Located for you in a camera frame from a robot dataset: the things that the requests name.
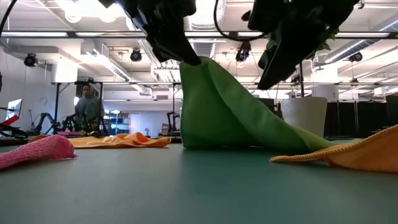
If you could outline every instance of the person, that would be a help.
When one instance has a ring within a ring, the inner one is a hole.
[[[75,106],[76,121],[82,125],[82,113],[86,115],[87,121],[91,125],[93,131],[98,130],[100,118],[105,114],[104,105],[102,101],[94,95],[94,87],[91,84],[84,84],[82,86],[83,96],[79,99]]]

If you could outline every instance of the green cloth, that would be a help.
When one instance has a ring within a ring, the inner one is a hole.
[[[313,152],[334,145],[288,125],[215,61],[180,64],[184,101],[181,136],[186,148],[261,146]]]

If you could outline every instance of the table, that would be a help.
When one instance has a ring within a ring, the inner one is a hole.
[[[0,223],[396,223],[398,175],[254,149],[76,150],[0,171]]]

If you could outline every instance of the computer screen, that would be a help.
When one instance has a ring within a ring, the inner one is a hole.
[[[21,108],[22,108],[22,99],[8,102],[7,106],[8,111],[6,114],[6,119],[9,119],[14,115],[18,115],[19,117],[21,115]]]

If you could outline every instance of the orange cloth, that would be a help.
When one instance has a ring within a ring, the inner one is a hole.
[[[271,162],[308,162],[323,160],[331,166],[352,169],[398,172],[398,125],[385,129],[360,142],[328,147],[298,156],[276,156]]]
[[[29,142],[36,141],[46,136],[37,136]],[[120,149],[120,148],[133,148],[133,147],[165,147],[171,139],[149,139],[141,133],[134,134],[117,134],[113,137],[95,138],[70,138],[68,139],[75,149]]]

